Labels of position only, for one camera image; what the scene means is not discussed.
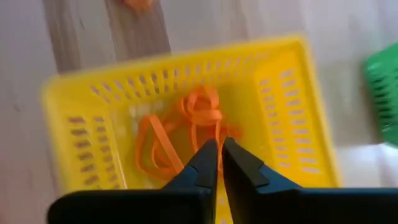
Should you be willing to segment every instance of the green plastic basket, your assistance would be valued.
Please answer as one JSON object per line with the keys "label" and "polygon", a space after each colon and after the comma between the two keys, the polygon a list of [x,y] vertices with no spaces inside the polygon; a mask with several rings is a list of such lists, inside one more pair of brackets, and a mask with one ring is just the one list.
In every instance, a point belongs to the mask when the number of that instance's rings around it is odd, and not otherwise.
{"label": "green plastic basket", "polygon": [[398,146],[398,43],[368,59],[366,78],[383,139]]}

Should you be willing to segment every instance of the floor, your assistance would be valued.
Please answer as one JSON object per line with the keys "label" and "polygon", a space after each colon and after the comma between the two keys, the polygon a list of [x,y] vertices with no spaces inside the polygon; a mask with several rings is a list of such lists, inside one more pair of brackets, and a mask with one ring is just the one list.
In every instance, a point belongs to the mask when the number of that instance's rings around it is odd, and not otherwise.
{"label": "floor", "polygon": [[57,73],[303,33],[346,187],[398,186],[398,152],[379,145],[362,62],[398,40],[395,0],[3,0],[0,7],[0,223],[44,223],[57,196],[39,103]]}

